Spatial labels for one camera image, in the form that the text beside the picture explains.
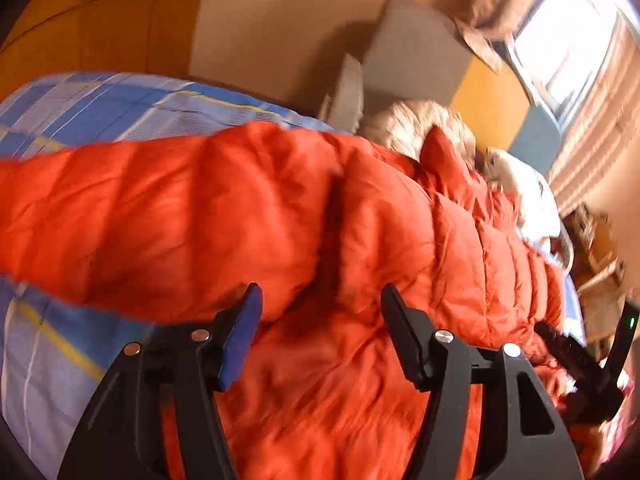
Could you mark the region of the white printed pillow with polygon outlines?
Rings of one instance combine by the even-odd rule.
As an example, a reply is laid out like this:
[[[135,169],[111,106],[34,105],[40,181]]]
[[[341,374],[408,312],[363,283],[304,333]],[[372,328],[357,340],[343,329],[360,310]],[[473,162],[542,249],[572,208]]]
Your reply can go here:
[[[498,148],[486,150],[483,174],[518,199],[518,232],[544,248],[565,274],[574,262],[574,247],[546,178],[533,167]]]

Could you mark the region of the pink striped curtain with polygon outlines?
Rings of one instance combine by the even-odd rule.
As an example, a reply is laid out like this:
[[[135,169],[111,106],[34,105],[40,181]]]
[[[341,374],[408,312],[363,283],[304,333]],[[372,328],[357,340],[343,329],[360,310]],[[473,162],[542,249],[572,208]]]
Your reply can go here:
[[[639,135],[639,13],[631,0],[471,0],[454,21],[494,73],[510,66],[561,136],[547,177],[567,214]]]

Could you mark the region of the orange puffer jacket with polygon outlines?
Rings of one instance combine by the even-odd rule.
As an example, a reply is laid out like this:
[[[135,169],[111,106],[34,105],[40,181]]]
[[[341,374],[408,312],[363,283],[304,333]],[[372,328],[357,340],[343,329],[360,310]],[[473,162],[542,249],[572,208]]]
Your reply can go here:
[[[516,222],[518,200],[439,130],[418,159],[250,122],[1,164],[14,282],[155,323],[209,321],[262,288],[257,338],[219,401],[243,479],[401,476],[426,399],[384,328],[386,284],[471,346],[518,344],[561,404],[564,370],[534,326],[562,324],[563,274]]]

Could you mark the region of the tricolour upholstered headboard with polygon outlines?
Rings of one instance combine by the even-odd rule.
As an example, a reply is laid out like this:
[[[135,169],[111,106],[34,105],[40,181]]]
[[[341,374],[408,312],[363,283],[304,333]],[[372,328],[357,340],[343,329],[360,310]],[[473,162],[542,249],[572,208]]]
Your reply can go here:
[[[479,148],[501,148],[546,174],[561,133],[509,64],[494,72],[451,18],[411,0],[386,3],[362,58],[345,55],[318,117],[354,132],[399,101],[433,101],[458,113]]]

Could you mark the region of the wooden wardrobe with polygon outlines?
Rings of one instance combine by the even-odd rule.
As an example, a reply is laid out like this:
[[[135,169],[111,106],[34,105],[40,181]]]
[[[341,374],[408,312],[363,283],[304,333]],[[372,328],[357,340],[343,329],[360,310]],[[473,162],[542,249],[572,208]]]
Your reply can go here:
[[[1,43],[1,94],[68,72],[188,76],[201,0],[30,0]]]

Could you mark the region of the wooden desk with clutter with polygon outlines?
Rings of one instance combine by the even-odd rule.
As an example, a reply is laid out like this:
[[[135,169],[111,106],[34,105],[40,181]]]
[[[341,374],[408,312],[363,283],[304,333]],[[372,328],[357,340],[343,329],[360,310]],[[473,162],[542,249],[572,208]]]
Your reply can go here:
[[[587,344],[611,339],[622,314],[626,263],[618,256],[606,214],[578,205],[563,223],[574,247],[570,277],[576,287]]]

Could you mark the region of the blue plaid bed sheet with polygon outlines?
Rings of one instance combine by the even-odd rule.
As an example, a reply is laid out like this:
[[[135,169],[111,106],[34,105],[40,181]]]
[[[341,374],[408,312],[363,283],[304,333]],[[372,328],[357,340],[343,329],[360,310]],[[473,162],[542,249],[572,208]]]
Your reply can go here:
[[[1,155],[28,159],[69,146],[204,134],[268,120],[329,125],[244,93],[133,73],[38,79],[1,104]],[[80,416],[125,344],[153,326],[74,307],[26,283],[1,280],[1,475],[53,479]]]

